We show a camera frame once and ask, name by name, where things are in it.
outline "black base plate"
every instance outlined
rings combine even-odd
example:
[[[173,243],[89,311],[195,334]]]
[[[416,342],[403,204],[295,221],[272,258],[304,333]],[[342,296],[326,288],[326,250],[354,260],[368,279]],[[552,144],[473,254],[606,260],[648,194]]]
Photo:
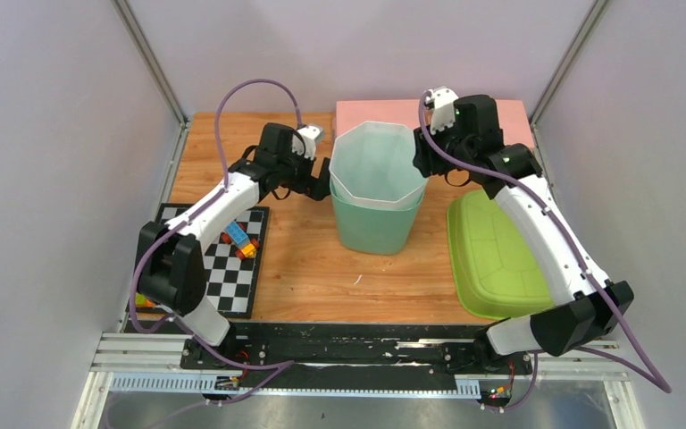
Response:
[[[236,322],[234,341],[222,353],[251,364],[293,360],[272,387],[288,389],[355,389],[444,391],[456,388],[455,374],[486,374],[475,363],[469,341],[481,328],[467,325],[288,324]],[[195,341],[186,341],[183,369],[226,366]],[[517,374],[530,374],[522,354],[513,355]],[[249,372],[242,385],[252,387],[269,373]],[[500,368],[495,374],[509,374]]]

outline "gray wall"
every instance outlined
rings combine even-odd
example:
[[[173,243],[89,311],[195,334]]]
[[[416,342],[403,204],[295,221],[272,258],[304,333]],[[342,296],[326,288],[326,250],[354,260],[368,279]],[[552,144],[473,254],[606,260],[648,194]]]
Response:
[[[306,111],[341,99],[417,98],[448,85],[531,111],[592,0],[131,0],[185,110],[216,108],[243,80],[274,78]],[[277,89],[236,111],[287,111]]]
[[[65,428],[176,126],[111,2],[0,0],[0,428]]]
[[[627,318],[674,387],[637,382],[647,427],[685,427],[686,3],[615,0],[540,131],[559,204],[631,282]]]

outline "wooden table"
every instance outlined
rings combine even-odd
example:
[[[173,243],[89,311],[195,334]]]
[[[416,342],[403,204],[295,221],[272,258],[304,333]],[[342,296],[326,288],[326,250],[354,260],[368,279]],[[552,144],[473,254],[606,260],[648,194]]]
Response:
[[[318,156],[330,156],[333,114],[304,114],[327,132]],[[213,114],[197,114],[171,194],[195,203],[222,178]],[[224,114],[221,132],[228,164],[258,143],[267,122],[292,125],[293,114]],[[365,255],[338,241],[330,198],[269,196],[268,236],[253,319],[297,322],[486,324],[459,304],[448,258],[446,210],[476,184],[454,188],[431,178],[406,248],[392,257]]]

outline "lime green lid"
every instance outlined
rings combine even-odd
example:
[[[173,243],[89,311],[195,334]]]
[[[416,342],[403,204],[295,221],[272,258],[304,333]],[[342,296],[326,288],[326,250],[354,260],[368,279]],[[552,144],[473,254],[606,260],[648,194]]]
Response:
[[[484,191],[469,192],[448,208],[448,246],[456,293],[470,313],[501,319],[553,306],[530,248]]]

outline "checkerboard mat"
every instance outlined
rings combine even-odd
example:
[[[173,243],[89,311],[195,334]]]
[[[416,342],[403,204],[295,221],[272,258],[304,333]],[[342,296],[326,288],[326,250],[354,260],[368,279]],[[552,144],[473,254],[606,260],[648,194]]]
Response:
[[[157,222],[167,222],[190,208],[189,205],[162,204]],[[204,255],[204,269],[208,285],[206,296],[227,317],[249,318],[254,307],[256,281],[264,252],[269,208],[254,207],[241,213],[236,222],[246,226],[246,234],[259,240],[256,257],[240,260],[235,256],[238,249],[219,239],[209,246]]]

